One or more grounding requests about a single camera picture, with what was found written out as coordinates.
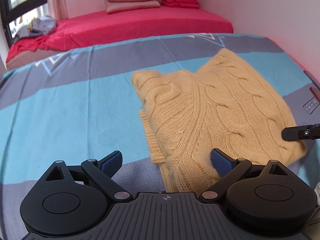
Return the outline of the yellow cable knit sweater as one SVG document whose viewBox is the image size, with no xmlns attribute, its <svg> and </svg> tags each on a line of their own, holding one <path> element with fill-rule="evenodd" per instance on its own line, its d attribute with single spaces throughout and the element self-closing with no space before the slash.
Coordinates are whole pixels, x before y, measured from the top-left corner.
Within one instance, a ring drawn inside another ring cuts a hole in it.
<svg viewBox="0 0 320 240">
<path fill-rule="evenodd" d="M 282 139 L 295 126 L 290 108 L 246 61 L 223 48 L 196 72 L 141 70 L 132 84 L 151 161 L 168 192 L 201 193 L 220 179 L 218 148 L 234 159 L 284 165 L 306 154 L 303 142 Z"/>
</svg>

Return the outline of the crumpled blue grey clothes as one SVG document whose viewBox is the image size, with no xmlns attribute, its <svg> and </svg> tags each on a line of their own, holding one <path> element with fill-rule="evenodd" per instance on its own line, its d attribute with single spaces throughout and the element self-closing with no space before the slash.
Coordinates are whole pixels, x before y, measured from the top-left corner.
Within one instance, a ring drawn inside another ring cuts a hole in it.
<svg viewBox="0 0 320 240">
<path fill-rule="evenodd" d="M 57 20 L 51 16 L 33 18 L 30 23 L 18 29 L 15 38 L 38 37 L 56 31 Z"/>
</svg>

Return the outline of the blue grey striped bedsheet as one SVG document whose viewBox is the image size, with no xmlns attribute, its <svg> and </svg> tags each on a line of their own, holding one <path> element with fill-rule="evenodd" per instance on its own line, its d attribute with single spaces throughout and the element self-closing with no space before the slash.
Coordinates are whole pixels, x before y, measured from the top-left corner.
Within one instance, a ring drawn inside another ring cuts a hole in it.
<svg viewBox="0 0 320 240">
<path fill-rule="evenodd" d="M 22 239 L 20 204 L 56 160 L 68 165 L 119 150 L 114 176 L 127 191 L 162 192 L 150 161 L 131 83 L 140 69 L 197 71 L 227 48 L 255 68 L 284 98 L 298 125 L 319 123 L 317 83 L 265 37 L 193 33 L 153 36 L 70 50 L 1 77 L 1 239 Z"/>
</svg>

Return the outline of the red bedsheet far bed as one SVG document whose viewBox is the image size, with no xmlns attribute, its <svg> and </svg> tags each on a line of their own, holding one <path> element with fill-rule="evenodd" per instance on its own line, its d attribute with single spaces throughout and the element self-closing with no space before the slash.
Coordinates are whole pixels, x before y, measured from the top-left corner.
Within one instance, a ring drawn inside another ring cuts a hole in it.
<svg viewBox="0 0 320 240">
<path fill-rule="evenodd" d="M 159 35 L 232 33 L 230 21 L 201 9 L 161 6 L 108 14 L 94 12 L 58 22 L 50 35 L 23 38 L 9 49 L 7 70 L 61 51 Z"/>
</svg>

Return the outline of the lower pink pillow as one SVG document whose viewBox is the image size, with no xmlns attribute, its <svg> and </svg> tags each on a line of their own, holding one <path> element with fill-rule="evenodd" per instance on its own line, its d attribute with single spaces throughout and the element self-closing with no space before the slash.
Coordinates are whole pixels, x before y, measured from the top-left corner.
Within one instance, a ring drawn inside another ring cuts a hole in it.
<svg viewBox="0 0 320 240">
<path fill-rule="evenodd" d="M 106 12 L 108 14 L 114 14 L 117 12 L 138 10 L 138 9 L 149 9 L 158 8 L 160 3 L 157 0 L 142 1 L 142 2 L 109 2 L 105 0 Z"/>
</svg>

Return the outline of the pink patterned curtain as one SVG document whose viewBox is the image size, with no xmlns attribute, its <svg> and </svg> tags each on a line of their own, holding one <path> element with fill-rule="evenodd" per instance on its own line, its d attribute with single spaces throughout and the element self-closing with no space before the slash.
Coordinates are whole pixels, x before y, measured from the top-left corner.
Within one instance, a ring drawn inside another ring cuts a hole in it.
<svg viewBox="0 0 320 240">
<path fill-rule="evenodd" d="M 66 6 L 66 0 L 47 0 L 50 16 L 53 16 L 57 21 L 66 20 L 69 18 Z"/>
</svg>

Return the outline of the black framed window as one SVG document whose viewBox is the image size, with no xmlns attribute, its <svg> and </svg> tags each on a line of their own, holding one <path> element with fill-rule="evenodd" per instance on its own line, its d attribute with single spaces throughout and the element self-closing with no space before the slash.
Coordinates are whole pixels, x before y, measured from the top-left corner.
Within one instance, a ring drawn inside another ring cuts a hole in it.
<svg viewBox="0 0 320 240">
<path fill-rule="evenodd" d="M 47 0 L 1 0 L 1 23 L 7 45 L 10 47 L 23 24 L 33 17 L 48 14 Z"/>
</svg>

